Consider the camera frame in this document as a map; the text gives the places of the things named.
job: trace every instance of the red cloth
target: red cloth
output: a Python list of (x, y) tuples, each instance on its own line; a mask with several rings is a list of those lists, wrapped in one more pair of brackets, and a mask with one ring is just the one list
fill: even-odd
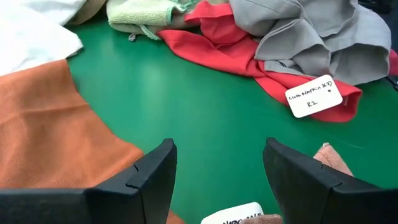
[[(203, 35), (185, 30), (162, 30), (157, 33), (176, 55), (206, 67), (254, 77), (270, 96), (285, 105), (286, 90), (313, 79), (264, 71), (264, 62), (254, 60), (258, 43), (236, 26), (229, 4), (211, 5), (202, 1), (191, 14), (185, 16), (185, 22), (200, 24)], [(362, 91), (339, 81), (336, 85), (343, 95), (343, 103), (315, 113), (313, 118), (329, 122), (346, 122), (354, 118)]]

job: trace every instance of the towel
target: towel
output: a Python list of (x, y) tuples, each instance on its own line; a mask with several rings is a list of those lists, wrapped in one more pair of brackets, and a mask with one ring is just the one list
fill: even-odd
[[(353, 176), (344, 160), (329, 143), (324, 143), (313, 158), (340, 172)], [(243, 220), (243, 224), (282, 224), (282, 217), (280, 215), (263, 215)]]
[(0, 103), (0, 188), (94, 187), (144, 155), (95, 115), (66, 60), (0, 77)]
[(330, 74), (350, 85), (389, 73), (391, 32), (357, 0), (230, 0), (236, 24), (260, 39), (265, 70)]
[(68, 25), (80, 25), (91, 19), (105, 5), (106, 0), (86, 0), (86, 3), (68, 22)]
[(160, 40), (146, 26), (169, 26), (172, 14), (183, 14), (193, 3), (193, 0), (185, 3), (174, 0), (109, 0), (106, 13), (114, 29), (131, 32), (139, 27), (149, 38)]

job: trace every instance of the white cloth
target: white cloth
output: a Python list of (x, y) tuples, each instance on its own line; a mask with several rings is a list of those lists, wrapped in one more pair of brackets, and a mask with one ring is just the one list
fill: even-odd
[(76, 34), (11, 1), (0, 1), (0, 33), (0, 75), (67, 58), (83, 47)]
[(84, 5), (86, 0), (12, 0), (33, 9), (51, 21), (65, 25)]

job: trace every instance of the white card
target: white card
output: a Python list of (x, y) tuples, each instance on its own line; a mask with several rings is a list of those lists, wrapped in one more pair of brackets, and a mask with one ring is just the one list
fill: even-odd
[(343, 97), (330, 75), (323, 75), (285, 92), (296, 118), (323, 111), (343, 102)]
[(200, 224), (240, 223), (244, 219), (263, 214), (261, 206), (257, 202), (252, 202), (218, 211), (204, 218)]

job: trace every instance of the black plastic part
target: black plastic part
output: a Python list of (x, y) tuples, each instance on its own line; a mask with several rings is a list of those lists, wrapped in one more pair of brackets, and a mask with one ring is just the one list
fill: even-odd
[(346, 175), (274, 138), (263, 160), (285, 224), (398, 223), (397, 189)]
[(177, 168), (172, 139), (89, 189), (0, 190), (0, 223), (164, 224)]

